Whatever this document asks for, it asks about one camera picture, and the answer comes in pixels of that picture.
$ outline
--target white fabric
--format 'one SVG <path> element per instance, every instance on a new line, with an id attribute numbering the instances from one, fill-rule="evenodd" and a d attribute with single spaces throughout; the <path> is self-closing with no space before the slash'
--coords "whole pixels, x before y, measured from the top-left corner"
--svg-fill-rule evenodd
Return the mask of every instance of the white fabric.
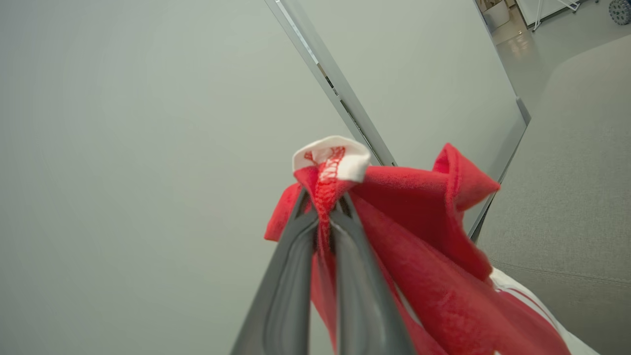
<path id="1" fill-rule="evenodd" d="M 343 149 L 341 156 L 336 155 L 339 148 Z M 329 136 L 307 145 L 293 155 L 293 171 L 322 163 L 325 163 L 325 169 L 321 171 L 321 178 L 334 173 L 339 180 L 361 183 L 370 164 L 370 152 L 354 140 Z"/>
<path id="2" fill-rule="evenodd" d="M 594 349 L 590 348 L 587 344 L 583 343 L 580 339 L 574 336 L 574 334 L 568 332 L 565 327 L 561 323 L 558 322 L 556 318 L 550 313 L 550 310 L 546 308 L 546 306 L 535 296 L 529 289 L 524 287 L 519 282 L 515 281 L 510 276 L 506 275 L 500 270 L 493 268 L 493 272 L 490 276 L 493 281 L 493 285 L 497 291 L 508 292 L 511 295 L 515 296 L 517 299 L 522 301 L 524 304 L 535 310 L 539 313 L 545 320 L 548 320 L 552 327 L 554 327 L 565 344 L 567 344 L 567 348 L 570 350 L 572 355 L 598 355 Z"/>

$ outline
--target gray fabric surface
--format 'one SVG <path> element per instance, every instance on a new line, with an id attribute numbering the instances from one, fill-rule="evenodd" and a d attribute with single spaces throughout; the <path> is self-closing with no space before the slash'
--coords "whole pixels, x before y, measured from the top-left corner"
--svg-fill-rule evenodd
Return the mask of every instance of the gray fabric surface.
<path id="1" fill-rule="evenodd" d="M 602 355 L 631 354 L 631 36 L 551 75 L 478 246 Z"/>

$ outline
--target whiteboard stand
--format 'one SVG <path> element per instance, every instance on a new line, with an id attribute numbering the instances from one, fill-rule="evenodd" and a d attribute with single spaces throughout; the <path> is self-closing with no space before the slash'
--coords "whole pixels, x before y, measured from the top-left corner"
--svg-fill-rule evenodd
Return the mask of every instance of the whiteboard stand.
<path id="1" fill-rule="evenodd" d="M 572 13 L 576 13 L 576 10 L 578 10 L 579 6 L 581 5 L 580 3 L 577 3 L 575 1 L 571 1 L 569 3 L 566 3 L 563 0 L 557 0 L 557 1 L 562 3 L 566 8 L 572 10 Z M 543 0 L 539 0 L 539 6 L 537 7 L 537 20 L 534 22 L 533 33 L 541 24 L 541 8 L 542 7 L 543 7 Z"/>

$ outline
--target gray floor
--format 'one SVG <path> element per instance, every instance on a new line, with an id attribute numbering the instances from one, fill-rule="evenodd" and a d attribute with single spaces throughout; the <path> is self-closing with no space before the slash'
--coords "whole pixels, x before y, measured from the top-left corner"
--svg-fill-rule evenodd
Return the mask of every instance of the gray floor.
<path id="1" fill-rule="evenodd" d="M 631 24 L 616 25 L 609 17 L 609 0 L 588 0 L 578 12 L 565 11 L 530 31 L 497 45 L 504 68 L 518 96 L 536 117 L 551 72 L 566 60 L 631 34 Z"/>

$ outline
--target red fabric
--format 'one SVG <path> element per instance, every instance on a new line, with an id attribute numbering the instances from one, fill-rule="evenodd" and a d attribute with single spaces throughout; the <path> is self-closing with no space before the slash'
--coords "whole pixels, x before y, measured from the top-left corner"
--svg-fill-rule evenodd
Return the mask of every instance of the red fabric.
<path id="1" fill-rule="evenodd" d="M 283 193 L 265 238 L 280 238 L 301 186 L 307 188 L 322 226 L 311 298 L 334 348 L 335 257 L 324 226 L 337 199 L 348 191 L 419 355 L 570 354 L 539 314 L 493 289 L 492 267 L 467 237 L 462 218 L 499 184 L 454 147 L 444 147 L 432 171 L 370 166 L 361 184 L 323 179 L 323 168 L 294 173 L 299 183 Z M 403 307 L 395 284 L 422 326 Z"/>

